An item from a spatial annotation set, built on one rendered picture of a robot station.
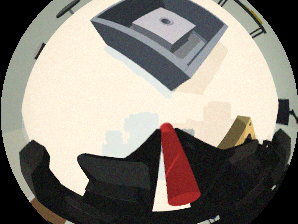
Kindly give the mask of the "red peg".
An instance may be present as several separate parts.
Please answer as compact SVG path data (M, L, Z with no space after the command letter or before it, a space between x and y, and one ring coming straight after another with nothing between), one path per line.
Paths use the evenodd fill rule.
M160 125L162 152L166 179L168 204L172 206L190 204L201 196L200 188L186 159L184 148L170 123Z

